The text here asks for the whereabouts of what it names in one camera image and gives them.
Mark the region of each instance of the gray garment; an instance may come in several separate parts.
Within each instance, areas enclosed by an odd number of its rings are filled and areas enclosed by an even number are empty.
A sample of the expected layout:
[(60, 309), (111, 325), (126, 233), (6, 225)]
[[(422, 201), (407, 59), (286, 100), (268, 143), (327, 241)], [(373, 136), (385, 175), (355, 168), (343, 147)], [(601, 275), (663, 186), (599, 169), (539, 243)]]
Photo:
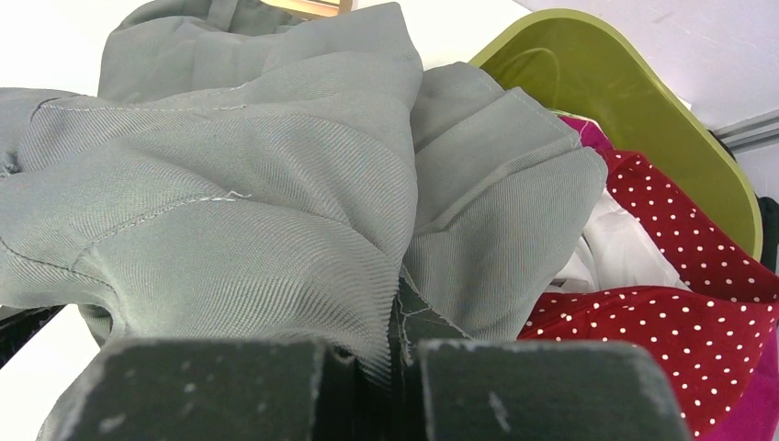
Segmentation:
[(85, 305), (107, 345), (319, 336), (386, 388), (408, 250), (437, 309), (513, 339), (603, 190), (600, 157), (477, 68), (423, 75), (397, 5), (259, 36), (276, 16), (230, 21), (240, 5), (141, 8), (100, 98), (0, 90), (21, 170), (0, 179), (0, 303)]

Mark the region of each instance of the laundry basket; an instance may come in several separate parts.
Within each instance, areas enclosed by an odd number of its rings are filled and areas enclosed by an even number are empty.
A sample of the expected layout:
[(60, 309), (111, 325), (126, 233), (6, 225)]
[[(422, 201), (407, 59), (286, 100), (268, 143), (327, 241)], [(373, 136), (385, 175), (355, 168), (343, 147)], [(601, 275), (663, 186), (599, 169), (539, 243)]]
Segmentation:
[(597, 120), (617, 149), (647, 155), (734, 242), (760, 258), (762, 221), (746, 176), (614, 28), (579, 11), (535, 12), (471, 64), (548, 108)]

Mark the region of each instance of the white wall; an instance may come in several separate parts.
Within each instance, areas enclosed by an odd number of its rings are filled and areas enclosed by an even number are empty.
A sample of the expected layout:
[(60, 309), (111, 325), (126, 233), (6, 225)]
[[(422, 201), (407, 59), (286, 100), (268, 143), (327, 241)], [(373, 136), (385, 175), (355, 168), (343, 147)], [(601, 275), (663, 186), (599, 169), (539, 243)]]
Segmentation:
[(779, 108), (777, 0), (514, 0), (578, 9), (625, 35), (669, 88), (718, 129)]

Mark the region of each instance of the white fabric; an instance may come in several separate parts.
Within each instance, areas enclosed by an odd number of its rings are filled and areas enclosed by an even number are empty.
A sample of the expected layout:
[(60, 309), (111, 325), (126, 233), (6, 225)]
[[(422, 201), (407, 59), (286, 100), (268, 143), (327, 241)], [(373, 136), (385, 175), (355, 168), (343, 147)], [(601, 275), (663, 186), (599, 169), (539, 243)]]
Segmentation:
[(689, 290), (641, 222), (604, 191), (576, 251), (547, 292), (597, 292), (635, 286)]

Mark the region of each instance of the red polka dot fabric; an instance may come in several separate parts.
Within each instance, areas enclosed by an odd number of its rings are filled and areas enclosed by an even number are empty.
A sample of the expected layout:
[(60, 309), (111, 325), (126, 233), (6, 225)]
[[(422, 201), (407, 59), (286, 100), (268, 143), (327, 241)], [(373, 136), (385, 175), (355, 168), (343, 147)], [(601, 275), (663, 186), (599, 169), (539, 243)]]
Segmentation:
[(692, 290), (626, 287), (546, 293), (520, 339), (625, 341), (665, 370), (695, 437), (746, 390), (776, 326), (779, 278), (741, 251), (640, 153), (599, 152), (607, 189)]

